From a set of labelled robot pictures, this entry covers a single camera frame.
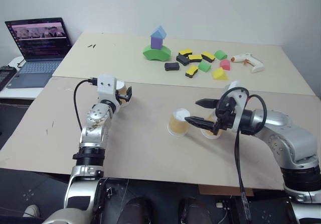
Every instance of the purple foam block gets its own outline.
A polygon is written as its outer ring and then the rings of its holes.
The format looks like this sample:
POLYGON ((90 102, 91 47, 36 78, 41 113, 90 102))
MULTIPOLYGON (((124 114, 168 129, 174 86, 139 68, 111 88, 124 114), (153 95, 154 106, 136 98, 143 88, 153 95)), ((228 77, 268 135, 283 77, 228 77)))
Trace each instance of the purple foam block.
POLYGON ((153 48, 153 49, 159 49, 159 50, 162 49, 163 40, 160 39, 160 38, 152 37, 151 41, 150 41, 150 47, 153 48))

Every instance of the white glue gun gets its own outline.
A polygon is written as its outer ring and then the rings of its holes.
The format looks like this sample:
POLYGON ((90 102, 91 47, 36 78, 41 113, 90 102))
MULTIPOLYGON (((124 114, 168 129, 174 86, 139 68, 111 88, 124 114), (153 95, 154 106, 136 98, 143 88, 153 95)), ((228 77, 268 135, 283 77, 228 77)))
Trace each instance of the white glue gun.
POLYGON ((260 60, 252 57, 251 53, 245 53, 245 54, 241 54, 241 55, 236 55, 236 56, 231 58, 231 61, 232 62, 244 62, 244 64, 245 63, 251 64, 253 66, 252 73, 264 70, 263 62, 261 62, 260 60))

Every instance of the yellow triangle block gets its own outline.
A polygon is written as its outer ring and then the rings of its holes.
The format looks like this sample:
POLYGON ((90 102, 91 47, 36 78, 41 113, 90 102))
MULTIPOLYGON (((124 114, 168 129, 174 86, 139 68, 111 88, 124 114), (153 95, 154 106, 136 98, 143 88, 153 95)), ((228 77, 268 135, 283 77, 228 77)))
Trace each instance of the yellow triangle block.
POLYGON ((222 67, 216 69, 212 72, 213 79, 216 80, 229 80, 226 76, 226 73, 222 67))

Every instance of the green arch block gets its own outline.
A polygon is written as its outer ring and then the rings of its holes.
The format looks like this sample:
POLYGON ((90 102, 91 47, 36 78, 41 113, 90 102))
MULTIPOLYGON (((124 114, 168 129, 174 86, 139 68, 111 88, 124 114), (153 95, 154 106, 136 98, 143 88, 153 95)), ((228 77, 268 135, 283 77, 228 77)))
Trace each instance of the green arch block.
POLYGON ((148 60, 159 60, 159 61, 167 61, 171 57, 171 51, 168 47, 163 46, 162 49, 153 49, 148 45, 144 48, 143 51, 144 56, 148 60))

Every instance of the green foam block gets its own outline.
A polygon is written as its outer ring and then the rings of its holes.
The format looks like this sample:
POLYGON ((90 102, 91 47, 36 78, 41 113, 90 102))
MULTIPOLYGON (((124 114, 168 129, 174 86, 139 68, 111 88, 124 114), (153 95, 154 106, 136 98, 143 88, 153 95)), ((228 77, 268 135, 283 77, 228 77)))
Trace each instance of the green foam block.
POLYGON ((223 59, 227 58, 227 55, 222 50, 218 50, 214 55, 219 60, 223 60, 223 59))
POLYGON ((211 69, 211 65, 206 63, 206 62, 200 62, 199 64, 199 69, 202 70, 203 72, 208 72, 211 69))
POLYGON ((162 46, 162 49, 153 49, 148 45, 144 48, 143 51, 144 56, 148 60, 159 60, 159 61, 167 61, 171 57, 171 51, 168 47, 162 46))

